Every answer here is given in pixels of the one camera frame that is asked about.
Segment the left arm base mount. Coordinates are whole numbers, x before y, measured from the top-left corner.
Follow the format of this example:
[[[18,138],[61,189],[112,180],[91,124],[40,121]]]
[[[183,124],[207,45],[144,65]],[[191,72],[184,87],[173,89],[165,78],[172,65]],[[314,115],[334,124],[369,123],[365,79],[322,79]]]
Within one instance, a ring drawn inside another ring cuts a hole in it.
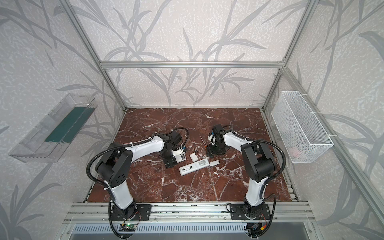
[[[121,210],[115,204],[112,205],[109,219],[112,221],[148,221],[151,214],[152,205],[136,204]]]

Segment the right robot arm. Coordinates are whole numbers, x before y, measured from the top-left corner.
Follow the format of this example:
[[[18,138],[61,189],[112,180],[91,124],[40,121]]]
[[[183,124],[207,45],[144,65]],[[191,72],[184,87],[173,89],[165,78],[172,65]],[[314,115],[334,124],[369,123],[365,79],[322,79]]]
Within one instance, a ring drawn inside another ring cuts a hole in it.
[[[222,125],[215,125],[208,137],[207,156],[225,154],[230,148],[242,153],[245,170],[250,178],[245,196],[244,211],[248,216],[259,212],[267,199],[264,197],[270,181],[285,169],[287,157],[277,145],[265,141],[244,137],[232,129],[226,130]]]

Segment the long white remote control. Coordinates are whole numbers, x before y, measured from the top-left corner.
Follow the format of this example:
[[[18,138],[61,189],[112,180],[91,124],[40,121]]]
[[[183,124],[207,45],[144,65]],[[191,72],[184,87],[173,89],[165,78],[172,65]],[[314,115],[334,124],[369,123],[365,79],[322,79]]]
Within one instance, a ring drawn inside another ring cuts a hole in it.
[[[198,171],[200,169],[206,168],[210,165],[209,161],[207,159],[203,159],[200,161],[196,161],[192,164],[185,165],[183,167],[179,168],[181,176],[187,175],[189,173],[193,173],[195,171]]]

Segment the short remote white cover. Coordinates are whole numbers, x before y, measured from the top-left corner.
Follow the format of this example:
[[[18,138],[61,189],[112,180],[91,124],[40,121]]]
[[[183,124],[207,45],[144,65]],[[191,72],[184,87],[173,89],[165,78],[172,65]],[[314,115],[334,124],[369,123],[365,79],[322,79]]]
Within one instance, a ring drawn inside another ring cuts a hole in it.
[[[197,162],[199,159],[195,153],[190,154],[190,158],[193,162]]]

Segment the white battery cover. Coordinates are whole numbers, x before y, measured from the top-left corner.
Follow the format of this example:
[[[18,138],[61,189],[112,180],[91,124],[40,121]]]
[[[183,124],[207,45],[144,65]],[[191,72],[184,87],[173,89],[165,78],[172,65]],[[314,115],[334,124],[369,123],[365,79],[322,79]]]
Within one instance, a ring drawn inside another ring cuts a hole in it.
[[[216,165],[219,165],[219,164],[220,164],[220,161],[216,160],[216,161],[210,162],[210,167],[213,167],[213,166],[216,166]]]

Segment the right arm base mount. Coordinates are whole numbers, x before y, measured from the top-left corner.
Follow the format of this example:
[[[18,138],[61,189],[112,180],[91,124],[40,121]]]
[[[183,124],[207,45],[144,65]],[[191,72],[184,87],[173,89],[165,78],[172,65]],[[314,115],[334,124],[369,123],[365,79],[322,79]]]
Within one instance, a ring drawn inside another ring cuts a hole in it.
[[[229,212],[231,220],[269,220],[272,211],[268,204],[261,203],[258,206],[251,207],[246,203],[243,204],[229,204]]]

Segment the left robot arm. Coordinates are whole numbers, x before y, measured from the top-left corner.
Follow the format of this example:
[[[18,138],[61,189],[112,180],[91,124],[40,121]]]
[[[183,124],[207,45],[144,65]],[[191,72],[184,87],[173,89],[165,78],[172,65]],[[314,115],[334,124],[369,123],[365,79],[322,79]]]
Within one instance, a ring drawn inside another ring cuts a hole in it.
[[[172,168],[186,159],[186,138],[183,139],[176,128],[169,133],[155,133],[153,136],[128,144],[112,143],[107,150],[93,157],[86,166],[87,177],[108,191],[112,203],[126,211],[135,206],[127,184],[131,165],[136,160],[159,153],[166,168]]]

